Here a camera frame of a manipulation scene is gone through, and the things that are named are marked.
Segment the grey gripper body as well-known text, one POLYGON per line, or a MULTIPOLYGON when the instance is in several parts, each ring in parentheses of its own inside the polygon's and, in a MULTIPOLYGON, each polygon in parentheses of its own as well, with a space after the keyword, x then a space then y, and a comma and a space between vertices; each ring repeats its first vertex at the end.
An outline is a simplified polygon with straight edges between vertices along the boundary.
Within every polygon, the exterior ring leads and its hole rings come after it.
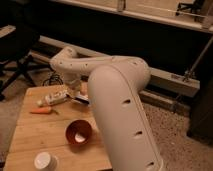
POLYGON ((71 78, 66 80, 66 86, 70 94, 86 94, 87 84, 79 78, 71 78))

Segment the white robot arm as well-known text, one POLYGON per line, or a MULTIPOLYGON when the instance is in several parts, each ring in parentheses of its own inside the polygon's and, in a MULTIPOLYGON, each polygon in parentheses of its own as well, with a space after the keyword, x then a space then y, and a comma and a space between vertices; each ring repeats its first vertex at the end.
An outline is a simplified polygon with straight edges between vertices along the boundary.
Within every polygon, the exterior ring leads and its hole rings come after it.
POLYGON ((89 103, 113 171, 165 171, 139 93, 150 81, 146 61, 132 56, 79 58, 66 47, 50 60, 69 89, 88 78, 89 103))

